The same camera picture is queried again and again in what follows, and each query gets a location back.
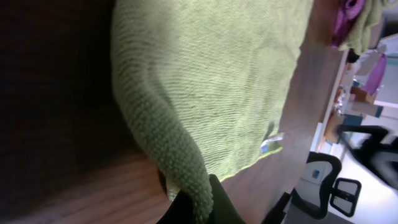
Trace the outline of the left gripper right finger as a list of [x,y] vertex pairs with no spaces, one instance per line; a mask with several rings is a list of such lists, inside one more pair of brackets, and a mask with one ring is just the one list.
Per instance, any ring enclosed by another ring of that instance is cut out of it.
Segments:
[[245,224],[234,208],[223,186],[214,174],[209,175],[213,195],[213,210],[210,214],[211,224]]

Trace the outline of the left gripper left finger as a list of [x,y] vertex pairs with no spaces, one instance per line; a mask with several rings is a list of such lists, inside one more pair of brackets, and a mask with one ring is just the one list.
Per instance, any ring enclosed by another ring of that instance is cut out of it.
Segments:
[[196,224],[191,198],[180,191],[157,224]]

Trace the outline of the light green cloth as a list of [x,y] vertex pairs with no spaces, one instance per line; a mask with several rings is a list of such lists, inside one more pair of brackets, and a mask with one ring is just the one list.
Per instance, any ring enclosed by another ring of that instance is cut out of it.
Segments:
[[117,0],[111,25],[115,99],[134,139],[192,201],[215,205],[227,179],[280,151],[282,110],[311,1]]

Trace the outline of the purple cloth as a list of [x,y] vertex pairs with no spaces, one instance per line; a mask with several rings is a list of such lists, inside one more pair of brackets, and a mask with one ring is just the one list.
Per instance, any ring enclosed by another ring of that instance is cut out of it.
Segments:
[[365,0],[340,0],[333,28],[332,46],[339,47],[362,12]]

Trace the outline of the crumpled olive green cloth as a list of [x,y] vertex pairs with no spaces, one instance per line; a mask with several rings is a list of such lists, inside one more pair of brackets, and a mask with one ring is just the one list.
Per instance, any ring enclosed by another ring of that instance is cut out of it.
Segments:
[[358,19],[351,28],[343,43],[337,47],[339,50],[353,49],[356,55],[367,51],[371,28],[377,25],[384,9],[397,5],[397,0],[365,0],[366,3]]

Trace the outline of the background shelf clutter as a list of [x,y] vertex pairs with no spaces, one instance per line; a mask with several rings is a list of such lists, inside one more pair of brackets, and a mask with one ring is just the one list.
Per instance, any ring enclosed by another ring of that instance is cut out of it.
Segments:
[[397,133],[397,34],[345,65],[326,114],[324,141],[338,143],[340,124],[381,125]]

